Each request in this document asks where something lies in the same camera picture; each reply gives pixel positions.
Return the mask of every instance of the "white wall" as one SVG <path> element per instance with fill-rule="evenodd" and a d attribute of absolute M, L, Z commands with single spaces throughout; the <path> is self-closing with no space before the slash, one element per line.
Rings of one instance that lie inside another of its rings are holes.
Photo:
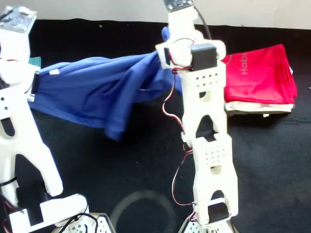
<path fill-rule="evenodd" d="M 311 0 L 195 0 L 210 25 L 311 29 Z M 39 19 L 166 22 L 163 0 L 0 0 L 25 5 Z"/>

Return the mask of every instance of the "perforated panel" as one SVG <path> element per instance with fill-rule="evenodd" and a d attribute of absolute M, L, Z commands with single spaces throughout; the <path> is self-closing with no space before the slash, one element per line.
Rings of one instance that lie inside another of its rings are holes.
<path fill-rule="evenodd" d="M 199 90 L 210 90 L 214 84 L 218 84 L 218 72 L 213 72 L 210 74 L 204 74 L 195 78 L 196 82 L 194 85 Z"/>
<path fill-rule="evenodd" d="M 208 147 L 205 148 L 204 152 L 207 166 L 218 166 L 226 157 L 226 148 L 217 141 L 208 143 Z"/>

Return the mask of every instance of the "red wire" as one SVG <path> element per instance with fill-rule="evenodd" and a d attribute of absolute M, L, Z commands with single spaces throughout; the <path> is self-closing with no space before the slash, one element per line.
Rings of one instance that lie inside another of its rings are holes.
<path fill-rule="evenodd" d="M 11 233 L 6 227 L 5 227 L 5 222 L 7 221 L 7 219 L 5 218 L 2 222 L 2 226 L 4 228 L 5 233 Z"/>
<path fill-rule="evenodd" d="M 178 166 L 177 170 L 176 170 L 176 173 L 174 175 L 174 178 L 173 178 L 173 181 L 172 181 L 172 197 L 173 197 L 173 200 L 175 201 L 175 203 L 177 205 L 181 205 L 181 206 L 186 206 L 186 205 L 193 205 L 194 203 L 187 203 L 187 204 L 181 204 L 179 203 L 177 200 L 176 200 L 176 197 L 175 197 L 175 194 L 174 194 L 174 190 L 175 190 L 175 182 L 176 182 L 176 177 L 177 177 L 177 174 L 178 174 L 178 171 L 180 169 L 180 167 L 182 166 L 182 164 L 184 163 L 185 159 L 188 157 L 188 155 L 190 155 L 191 152 L 188 152 L 185 154 L 183 160 L 181 161 L 180 165 Z"/>
<path fill-rule="evenodd" d="M 197 222 L 197 221 L 198 221 L 197 218 L 194 217 L 195 214 L 196 214 L 196 212 L 193 211 L 192 214 L 190 215 L 190 217 L 189 217 L 189 221 L 190 221 L 190 222 Z"/>
<path fill-rule="evenodd" d="M 178 124 L 181 127 L 182 131 L 184 131 L 184 126 L 183 126 L 183 123 L 181 122 L 180 118 L 178 116 L 176 116 L 175 114 L 171 114 L 171 113 L 166 112 L 166 110 L 165 110 L 166 102 L 172 97 L 172 95 L 174 93 L 175 83 L 176 83 L 176 75 L 174 75 L 174 82 L 173 82 L 173 85 L 172 85 L 172 89 L 171 89 L 169 95 L 165 98 L 165 100 L 163 102 L 162 111 L 163 111 L 163 113 L 165 115 L 174 118 L 178 122 Z"/>
<path fill-rule="evenodd" d="M 4 204 L 8 207 L 8 209 L 13 210 L 13 207 L 7 201 L 5 201 Z"/>

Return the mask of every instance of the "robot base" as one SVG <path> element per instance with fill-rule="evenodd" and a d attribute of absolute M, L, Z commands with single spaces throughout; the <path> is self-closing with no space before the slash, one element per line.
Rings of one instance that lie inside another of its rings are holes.
<path fill-rule="evenodd" d="M 198 222 L 186 218 L 178 233 L 240 233 L 230 220 L 217 223 L 213 228 L 205 229 Z"/>
<path fill-rule="evenodd" d="M 89 213 L 97 219 L 98 229 L 97 233 L 116 233 L 110 219 L 105 213 Z M 63 233 L 93 233 L 95 232 L 95 221 L 87 216 L 81 216 L 77 221 L 63 231 Z M 58 233 L 61 228 L 56 228 L 52 233 Z"/>

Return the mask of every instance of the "white plastic part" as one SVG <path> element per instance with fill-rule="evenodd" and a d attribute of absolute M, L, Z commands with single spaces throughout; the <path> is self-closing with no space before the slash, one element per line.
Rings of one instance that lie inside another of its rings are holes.
<path fill-rule="evenodd" d="M 29 11 L 28 8 L 22 8 L 22 11 L 27 10 L 28 13 L 32 13 L 33 23 L 36 19 L 36 12 Z M 29 32 L 32 25 L 24 32 L 15 32 L 5 28 L 0 27 L 0 58 L 2 59 L 14 59 L 20 62 L 28 63 L 30 57 L 30 47 L 29 47 Z"/>
<path fill-rule="evenodd" d="M 196 169 L 194 210 L 198 222 L 204 227 L 209 227 L 208 206 L 215 204 L 211 198 L 217 190 L 221 190 L 225 196 L 223 202 L 229 210 L 228 219 L 238 214 L 238 178 L 232 163 L 231 137 L 226 133 L 217 133 L 214 137 L 216 140 L 212 142 L 207 142 L 203 137 L 193 140 Z"/>
<path fill-rule="evenodd" d="M 227 132 L 227 116 L 224 111 L 225 64 L 218 61 L 217 65 L 196 72 L 179 73 L 184 102 L 185 134 L 182 137 L 190 147 L 203 116 L 210 116 L 216 132 Z"/>
<path fill-rule="evenodd" d="M 22 154 L 40 171 L 47 192 L 52 197 L 61 194 L 63 183 L 55 162 L 49 148 L 42 142 L 27 99 L 18 86 L 0 90 L 0 119 L 5 118 L 10 118 L 15 135 L 8 136 L 0 124 L 0 183 L 14 178 L 15 157 Z M 3 195 L 13 205 L 17 205 L 16 188 L 17 182 L 2 187 Z"/>
<path fill-rule="evenodd" d="M 13 233 L 29 233 L 68 219 L 78 213 L 88 212 L 87 201 L 82 195 L 52 199 L 40 204 L 43 222 L 31 226 L 27 210 L 9 215 Z"/>
<path fill-rule="evenodd" d="M 177 41 L 188 38 L 194 44 L 211 43 L 217 52 L 217 66 L 199 71 L 179 71 L 183 90 L 183 126 L 182 139 L 193 148 L 195 162 L 195 180 L 193 184 L 194 210 L 198 224 L 202 228 L 211 229 L 215 224 L 227 225 L 226 221 L 238 213 L 238 182 L 232 163 L 231 138 L 227 134 L 227 116 L 224 105 L 224 87 L 226 83 L 226 68 L 221 60 L 225 57 L 225 45 L 219 40 L 206 40 L 194 28 L 193 20 L 198 16 L 194 7 L 188 7 L 169 13 L 170 39 L 157 45 L 156 50 L 161 60 L 162 68 L 172 68 L 167 64 L 164 49 L 170 49 Z M 182 61 L 183 66 L 191 65 L 191 56 L 187 50 L 170 51 L 171 57 Z M 215 141 L 208 142 L 205 138 L 196 138 L 196 132 L 201 119 L 209 116 L 213 122 Z M 229 217 L 210 223 L 208 207 L 216 201 L 211 201 L 214 192 L 221 190 L 223 201 L 228 208 Z"/>
<path fill-rule="evenodd" d="M 97 233 L 113 233 L 109 227 L 108 221 L 105 216 L 99 216 L 97 218 L 98 228 Z M 63 231 L 64 233 L 96 233 L 96 223 L 93 219 L 87 216 L 81 216 L 78 221 L 68 225 Z"/>
<path fill-rule="evenodd" d="M 26 97 L 30 96 L 34 75 L 40 67 L 19 61 L 0 59 L 0 78 L 10 86 L 18 86 Z"/>

